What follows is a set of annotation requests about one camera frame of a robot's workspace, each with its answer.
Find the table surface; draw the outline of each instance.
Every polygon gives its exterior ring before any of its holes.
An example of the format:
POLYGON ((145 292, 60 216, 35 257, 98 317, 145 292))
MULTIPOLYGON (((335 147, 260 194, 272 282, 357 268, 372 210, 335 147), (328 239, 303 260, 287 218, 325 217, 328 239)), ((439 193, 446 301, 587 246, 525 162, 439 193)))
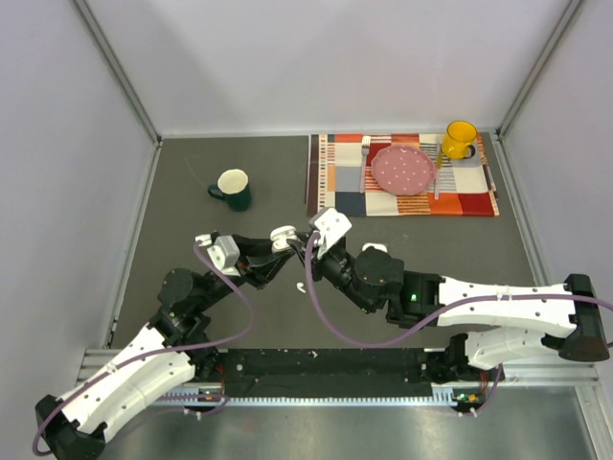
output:
POLYGON ((477 420, 447 407, 228 407, 201 422, 163 411, 137 416, 101 460, 597 458, 572 387, 501 388, 477 420))
MULTIPOLYGON (((528 286, 533 281, 511 202, 484 134, 486 155, 498 188, 498 218, 389 217, 350 218, 348 249, 357 254, 364 242, 385 242, 389 252, 414 271, 440 273, 487 284, 528 286)), ((157 311, 156 299, 166 273, 175 267, 206 271, 192 253, 193 237, 218 230, 222 235, 267 238, 282 225, 307 229, 304 203, 308 138, 262 137, 165 140, 153 179, 140 238, 125 290, 114 347, 124 347, 157 311), (206 187, 225 170, 247 172, 252 207, 231 211, 208 197, 206 187)), ((253 331, 230 347, 349 348, 322 324, 307 295, 296 289, 303 268, 290 261, 264 290, 245 287, 258 311, 253 331)), ((400 334, 385 322, 385 312, 365 315, 325 281, 317 290, 330 320, 346 334, 378 341, 400 334)), ((229 296, 208 310, 207 334, 218 339, 241 330, 245 307, 229 296)), ((407 347, 446 346, 466 327, 426 328, 402 342, 407 347)))

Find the white wall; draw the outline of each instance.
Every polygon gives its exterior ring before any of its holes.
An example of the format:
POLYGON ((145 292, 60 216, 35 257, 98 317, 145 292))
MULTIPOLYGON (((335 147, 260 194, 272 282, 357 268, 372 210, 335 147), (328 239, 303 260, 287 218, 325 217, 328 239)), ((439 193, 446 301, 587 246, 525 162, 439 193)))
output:
MULTIPOLYGON (((613 2, 588 0, 508 138, 552 272, 613 302, 613 2)), ((609 341, 613 313, 602 312, 609 341)), ((613 362, 600 366, 613 402, 613 362)))
POLYGON ((69 1, 10 2, 0 57, 0 458, 25 459, 101 345, 152 145, 69 1))
POLYGON ((89 0, 168 134, 498 127, 568 0, 89 0))

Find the cable tie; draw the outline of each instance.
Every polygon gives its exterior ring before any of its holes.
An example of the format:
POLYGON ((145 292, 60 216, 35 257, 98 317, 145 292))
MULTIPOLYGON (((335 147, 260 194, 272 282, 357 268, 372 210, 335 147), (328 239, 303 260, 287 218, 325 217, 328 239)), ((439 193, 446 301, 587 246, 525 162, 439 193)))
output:
POLYGON ((109 374, 115 374, 116 372, 119 372, 119 369, 113 361, 107 362, 104 365, 104 369, 106 369, 106 372, 108 372, 109 374))

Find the fork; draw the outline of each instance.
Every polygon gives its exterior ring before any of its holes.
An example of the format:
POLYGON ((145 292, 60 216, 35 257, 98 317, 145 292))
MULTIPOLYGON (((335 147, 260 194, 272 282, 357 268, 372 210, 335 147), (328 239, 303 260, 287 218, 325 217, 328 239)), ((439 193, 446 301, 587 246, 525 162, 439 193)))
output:
POLYGON ((366 191, 366 159, 371 149, 371 136, 362 136, 362 174, 360 176, 360 194, 366 191))

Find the white bracket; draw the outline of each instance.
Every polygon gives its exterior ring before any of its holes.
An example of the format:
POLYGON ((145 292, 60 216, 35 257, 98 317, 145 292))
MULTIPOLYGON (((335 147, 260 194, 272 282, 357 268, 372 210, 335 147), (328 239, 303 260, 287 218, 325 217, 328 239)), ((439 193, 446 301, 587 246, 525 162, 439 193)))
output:
POLYGON ((569 316, 575 314, 575 303, 570 300, 502 300, 519 294, 564 294, 564 285, 546 287, 510 287, 477 285, 445 277, 439 285, 439 303, 449 305, 455 301, 481 295, 495 295, 500 300, 475 302, 450 310, 439 316, 437 326, 455 324, 484 324, 539 331, 565 338, 577 325, 569 316))
POLYGON ((544 336, 544 333, 518 328, 468 333, 465 354, 469 365, 484 370, 522 357, 557 355, 556 350, 541 343, 544 336))
POLYGON ((322 209, 309 221, 309 224, 320 233, 317 243, 319 246, 317 259, 321 259, 352 228, 352 223, 349 222, 347 216, 334 208, 322 209))
MULTIPOLYGON (((70 423, 78 421, 78 430, 86 434, 105 422, 104 440, 108 443, 140 411, 175 386, 193 379, 195 368, 185 353, 150 356, 117 370, 118 364, 131 357, 164 348, 164 337, 145 326, 127 347, 87 380, 91 381, 102 372, 110 373, 63 409, 66 419, 70 423)), ((83 385, 61 398, 65 400, 83 385)))

